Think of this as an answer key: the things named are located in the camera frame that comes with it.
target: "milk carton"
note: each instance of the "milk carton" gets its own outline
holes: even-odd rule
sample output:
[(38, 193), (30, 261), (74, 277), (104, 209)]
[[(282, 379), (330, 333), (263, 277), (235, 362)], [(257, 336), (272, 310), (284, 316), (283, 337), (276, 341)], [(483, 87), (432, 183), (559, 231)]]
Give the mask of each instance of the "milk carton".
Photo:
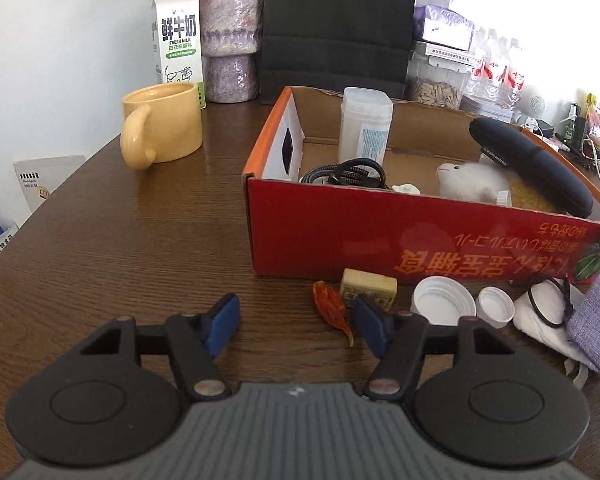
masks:
[(198, 0), (154, 0), (155, 73), (158, 83), (198, 83), (204, 108)]

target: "snack bag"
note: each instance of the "snack bag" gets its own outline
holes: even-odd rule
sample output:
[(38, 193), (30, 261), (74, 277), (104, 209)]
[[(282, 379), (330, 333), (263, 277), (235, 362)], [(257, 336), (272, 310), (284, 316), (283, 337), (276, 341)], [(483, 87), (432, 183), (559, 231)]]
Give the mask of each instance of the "snack bag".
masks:
[(600, 150), (600, 101), (593, 94), (587, 96), (585, 118), (587, 121), (585, 131), (589, 136), (589, 139), (591, 139), (597, 149)]

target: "red cardboard box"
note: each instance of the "red cardboard box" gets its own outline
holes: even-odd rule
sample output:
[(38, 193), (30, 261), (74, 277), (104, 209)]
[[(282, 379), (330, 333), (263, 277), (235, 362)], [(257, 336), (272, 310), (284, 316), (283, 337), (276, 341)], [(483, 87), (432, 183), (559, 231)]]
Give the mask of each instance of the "red cardboard box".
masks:
[(256, 274), (338, 280), (350, 267), (401, 283), (434, 274), (579, 282), (600, 270), (600, 192), (552, 150), (594, 193), (590, 219), (437, 197), (440, 164), (480, 157), (465, 112), (394, 103), (387, 184), (409, 182), (423, 195), (299, 184), (308, 170), (337, 162), (341, 102), (332, 92), (286, 88), (260, 133), (243, 173)]

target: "black cable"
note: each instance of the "black cable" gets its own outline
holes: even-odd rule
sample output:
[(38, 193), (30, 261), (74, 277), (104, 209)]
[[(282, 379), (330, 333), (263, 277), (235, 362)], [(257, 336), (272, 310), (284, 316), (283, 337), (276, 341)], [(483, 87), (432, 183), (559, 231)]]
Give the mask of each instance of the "black cable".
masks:
[(558, 287), (558, 290), (560, 290), (560, 292), (562, 293), (562, 298), (564, 299), (564, 317), (562, 318), (562, 321), (560, 323), (554, 323), (553, 321), (549, 321), (538, 308), (536, 300), (534, 300), (533, 294), (531, 293), (531, 287), (529, 287), (526, 291), (526, 294), (529, 296), (529, 302), (531, 303), (531, 307), (536, 313), (536, 316), (538, 316), (540, 321), (542, 321), (545, 325), (550, 326), (551, 328), (561, 328), (567, 324), (568, 320), (570, 320), (571, 316), (573, 315), (573, 303), (571, 303), (569, 279), (564, 278), (563, 285), (561, 285), (555, 278), (549, 278), (546, 276), (540, 276), (540, 278), (542, 278), (543, 281), (553, 283), (556, 287)]
[[(379, 177), (370, 176), (369, 170), (375, 170)], [(303, 184), (312, 184), (318, 178), (326, 177), (327, 184), (335, 186), (357, 186), (387, 189), (386, 174), (382, 166), (371, 158), (353, 158), (341, 164), (328, 164), (308, 171), (300, 180)]]

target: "white bottle cap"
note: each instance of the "white bottle cap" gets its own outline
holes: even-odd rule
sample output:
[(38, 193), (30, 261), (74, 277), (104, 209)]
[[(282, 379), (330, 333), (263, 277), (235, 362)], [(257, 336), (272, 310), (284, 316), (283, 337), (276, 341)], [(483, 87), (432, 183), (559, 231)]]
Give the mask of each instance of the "white bottle cap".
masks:
[(496, 195), (496, 204), (511, 207), (511, 193), (509, 191), (499, 191)]
[(455, 326), (462, 316), (475, 316), (475, 301), (464, 286), (445, 276), (430, 276), (413, 291), (411, 311), (431, 324)]
[(494, 328), (502, 328), (513, 319), (516, 309), (509, 295), (496, 286), (488, 286), (480, 291), (475, 300), (479, 318)]
[(344, 89), (342, 111), (391, 121), (394, 103), (387, 94), (379, 90), (349, 86)]

